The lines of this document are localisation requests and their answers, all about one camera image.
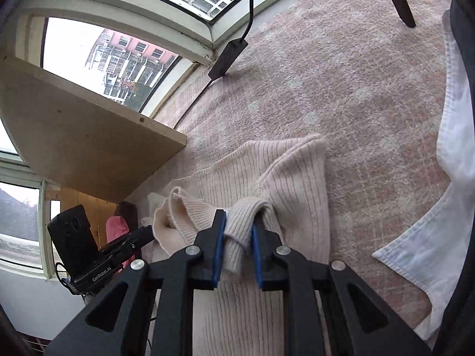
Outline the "cream knit cardigan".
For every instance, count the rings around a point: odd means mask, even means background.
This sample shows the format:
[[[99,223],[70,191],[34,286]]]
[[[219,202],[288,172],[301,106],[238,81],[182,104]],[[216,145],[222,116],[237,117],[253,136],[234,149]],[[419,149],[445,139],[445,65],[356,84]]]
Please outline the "cream knit cardigan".
[[[326,141],[319,134],[281,141],[249,141],[210,167],[177,178],[148,195],[143,220],[155,236],[151,259],[164,260],[226,213],[221,279],[194,297],[195,355],[282,355],[283,298],[263,292],[251,258],[251,224],[264,227],[309,260],[330,252],[324,175]]]

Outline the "pink folded garment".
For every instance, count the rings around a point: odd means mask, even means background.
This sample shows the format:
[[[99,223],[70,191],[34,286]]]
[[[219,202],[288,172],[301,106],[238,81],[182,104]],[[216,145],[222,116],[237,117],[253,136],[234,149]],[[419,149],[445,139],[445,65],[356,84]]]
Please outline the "pink folded garment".
[[[119,237],[122,237],[138,229],[138,220],[135,215],[121,216],[113,215],[105,223],[105,233],[107,243],[110,244]]]

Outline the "pink plaid blanket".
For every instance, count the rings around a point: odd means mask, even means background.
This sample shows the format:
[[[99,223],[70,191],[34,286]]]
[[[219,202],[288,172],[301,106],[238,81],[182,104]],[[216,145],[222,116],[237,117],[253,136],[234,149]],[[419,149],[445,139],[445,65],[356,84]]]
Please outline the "pink plaid blanket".
[[[130,200],[211,166],[250,140],[321,134],[331,255],[348,263],[411,326],[431,311],[423,291],[373,253],[445,192],[436,160],[445,94],[441,16],[450,0],[283,0],[259,15],[248,48],[214,84],[197,68],[156,114],[186,147]]]

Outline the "wooden cabinet panel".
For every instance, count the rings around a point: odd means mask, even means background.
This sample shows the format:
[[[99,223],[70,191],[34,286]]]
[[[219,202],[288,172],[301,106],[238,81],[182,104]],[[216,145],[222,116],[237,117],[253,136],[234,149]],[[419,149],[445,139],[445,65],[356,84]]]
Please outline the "wooden cabinet panel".
[[[35,173],[113,203],[187,144],[184,134],[6,52],[1,120]]]

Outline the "dark brown folded garment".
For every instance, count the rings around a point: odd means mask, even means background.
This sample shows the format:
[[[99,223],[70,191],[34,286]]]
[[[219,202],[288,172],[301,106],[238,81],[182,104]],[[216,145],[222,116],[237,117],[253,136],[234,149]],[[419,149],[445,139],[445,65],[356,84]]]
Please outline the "dark brown folded garment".
[[[122,201],[117,205],[113,215],[122,217],[129,231],[138,229],[138,211],[134,204]]]

